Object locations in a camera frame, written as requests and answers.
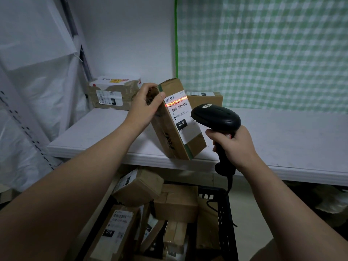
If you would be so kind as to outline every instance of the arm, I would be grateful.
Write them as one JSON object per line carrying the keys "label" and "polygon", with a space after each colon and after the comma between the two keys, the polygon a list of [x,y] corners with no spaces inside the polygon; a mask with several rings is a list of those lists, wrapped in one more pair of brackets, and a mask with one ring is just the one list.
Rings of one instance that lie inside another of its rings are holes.
{"label": "arm", "polygon": [[210,129],[206,134],[221,144],[229,160],[248,180],[283,260],[348,260],[348,242],[261,160],[244,126],[233,139]]}
{"label": "arm", "polygon": [[146,104],[155,87],[145,83],[125,121],[67,163],[46,175],[0,212],[4,260],[63,260],[71,242],[107,191],[123,156],[150,123],[165,94]]}

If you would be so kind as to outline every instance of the shelf surface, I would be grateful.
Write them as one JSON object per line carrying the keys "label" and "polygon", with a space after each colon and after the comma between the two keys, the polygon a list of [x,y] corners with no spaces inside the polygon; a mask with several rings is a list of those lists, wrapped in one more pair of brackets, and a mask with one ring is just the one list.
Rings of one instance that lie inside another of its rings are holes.
{"label": "shelf surface", "polygon": [[[263,161],[283,180],[348,186],[348,115],[233,109],[241,117]],[[127,111],[93,109],[48,145],[52,156],[72,158],[115,130]],[[167,158],[148,126],[131,145],[123,162],[133,165],[215,172],[219,158],[207,143],[193,160]]]}

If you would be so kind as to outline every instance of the black handheld barcode scanner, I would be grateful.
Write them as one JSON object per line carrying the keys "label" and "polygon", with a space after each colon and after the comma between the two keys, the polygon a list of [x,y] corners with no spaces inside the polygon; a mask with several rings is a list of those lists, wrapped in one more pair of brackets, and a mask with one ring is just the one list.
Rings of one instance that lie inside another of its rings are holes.
{"label": "black handheld barcode scanner", "polygon": [[[223,133],[226,137],[233,138],[235,132],[241,126],[241,119],[235,112],[225,107],[214,104],[202,104],[191,111],[191,117],[214,131]],[[215,171],[221,176],[227,177],[228,190],[232,188],[232,176],[236,173],[236,167],[226,157],[225,150],[218,143],[215,144],[220,162],[215,165]]]}

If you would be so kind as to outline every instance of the forearm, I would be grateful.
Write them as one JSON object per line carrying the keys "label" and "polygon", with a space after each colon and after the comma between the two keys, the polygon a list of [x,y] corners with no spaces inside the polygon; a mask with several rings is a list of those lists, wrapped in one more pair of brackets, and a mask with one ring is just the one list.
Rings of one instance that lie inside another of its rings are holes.
{"label": "forearm", "polygon": [[[1,212],[0,223],[6,224],[0,228],[1,242],[7,238],[6,234],[15,232],[15,229],[20,231],[21,243],[28,246],[24,251],[31,249],[36,259],[40,249],[45,247],[57,253],[57,260],[62,259],[72,240],[98,206],[136,137],[134,128],[122,124],[110,135],[33,184]],[[14,238],[14,241],[16,243],[7,241],[7,246],[16,247],[18,238]]]}
{"label": "forearm", "polygon": [[305,205],[265,164],[244,170],[284,260],[345,260],[348,243]]}

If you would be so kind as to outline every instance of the hand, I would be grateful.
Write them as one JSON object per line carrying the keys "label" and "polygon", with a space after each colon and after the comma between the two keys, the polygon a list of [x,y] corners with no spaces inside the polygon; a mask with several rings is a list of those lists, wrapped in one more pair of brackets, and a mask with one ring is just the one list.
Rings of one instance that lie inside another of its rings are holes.
{"label": "hand", "polygon": [[224,134],[212,131],[211,129],[208,129],[205,133],[213,140],[213,145],[217,142],[222,146],[229,161],[241,173],[262,162],[255,151],[250,133],[245,126],[241,126],[232,139],[228,139]]}
{"label": "hand", "polygon": [[141,86],[133,98],[132,105],[124,121],[124,124],[127,124],[130,129],[135,129],[138,135],[149,125],[159,105],[166,97],[164,92],[160,92],[150,105],[146,104],[146,94],[156,86],[155,83],[144,83]]}

